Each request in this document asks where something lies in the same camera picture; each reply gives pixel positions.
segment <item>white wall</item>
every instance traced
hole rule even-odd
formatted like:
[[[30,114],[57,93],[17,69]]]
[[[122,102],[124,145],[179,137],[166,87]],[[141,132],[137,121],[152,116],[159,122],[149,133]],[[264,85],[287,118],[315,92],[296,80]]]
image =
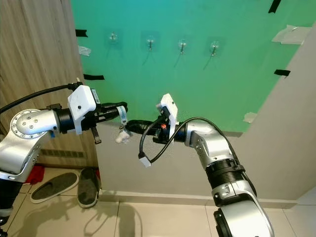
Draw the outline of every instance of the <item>white wall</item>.
[[[287,68],[290,75],[279,80],[249,130],[239,138],[230,138],[260,198],[297,199],[316,185],[315,25]],[[145,169],[137,157],[139,135],[126,145],[118,145],[114,142],[119,132],[116,127],[103,123],[98,130],[102,144],[97,146],[97,154],[104,190],[210,194],[193,149],[175,144]],[[152,157],[161,147],[150,138],[145,144]]]

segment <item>baseboard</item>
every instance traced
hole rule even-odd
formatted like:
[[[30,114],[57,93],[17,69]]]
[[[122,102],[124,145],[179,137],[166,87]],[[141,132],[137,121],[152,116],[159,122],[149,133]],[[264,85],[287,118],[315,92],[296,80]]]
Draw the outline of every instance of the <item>baseboard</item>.
[[[147,194],[106,190],[100,190],[99,201],[215,206],[214,200],[209,196]],[[259,199],[259,201],[264,208],[288,209],[297,204],[295,200]]]

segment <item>black tape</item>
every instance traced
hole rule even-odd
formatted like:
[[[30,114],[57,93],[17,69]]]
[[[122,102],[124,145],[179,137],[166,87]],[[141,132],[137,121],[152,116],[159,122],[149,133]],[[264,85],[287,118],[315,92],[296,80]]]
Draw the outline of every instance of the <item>black tape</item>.
[[[77,30],[76,29],[76,36],[77,37],[88,37],[87,30]]]
[[[103,75],[93,76],[93,75],[83,74],[83,77],[86,80],[104,80],[104,76]]]
[[[290,74],[291,71],[289,70],[280,70],[280,69],[276,69],[275,74],[276,75],[280,75],[280,76],[288,76]]]
[[[273,0],[271,7],[270,7],[270,10],[269,10],[269,13],[271,13],[271,12],[275,13],[280,2],[281,2],[281,0]]]

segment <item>red object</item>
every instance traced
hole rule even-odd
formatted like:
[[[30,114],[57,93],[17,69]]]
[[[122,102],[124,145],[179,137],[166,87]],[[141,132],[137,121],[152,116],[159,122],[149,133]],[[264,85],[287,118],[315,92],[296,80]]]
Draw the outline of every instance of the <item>red object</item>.
[[[98,176],[99,179],[101,179],[100,178],[100,171],[98,169],[95,171],[95,174]]]
[[[44,178],[45,167],[42,165],[35,165],[28,177],[25,181],[27,184],[36,184],[41,182]]]

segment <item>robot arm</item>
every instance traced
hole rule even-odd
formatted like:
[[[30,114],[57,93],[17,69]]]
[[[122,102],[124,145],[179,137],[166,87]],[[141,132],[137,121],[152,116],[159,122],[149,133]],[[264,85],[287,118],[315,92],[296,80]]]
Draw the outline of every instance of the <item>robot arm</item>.
[[[85,85],[76,87],[68,106],[23,110],[12,118],[10,131],[0,142],[0,226],[7,222],[13,202],[47,140],[59,133],[81,134],[91,129],[95,143],[101,143],[96,123],[119,116],[119,110],[127,111],[125,102],[101,104],[96,92]]]
[[[170,128],[175,123],[170,122],[170,119],[176,116],[171,115],[172,110],[167,106],[158,108],[162,116],[154,123],[131,120],[126,127],[143,134],[139,154],[141,162],[146,167],[150,166],[173,139],[194,148],[211,184],[214,202],[219,207],[214,212],[219,236],[274,237],[272,225],[258,202],[256,191],[223,132],[207,119],[191,118],[175,125],[173,133]],[[166,144],[162,152],[152,160],[142,150],[146,134],[152,135],[154,142]]]

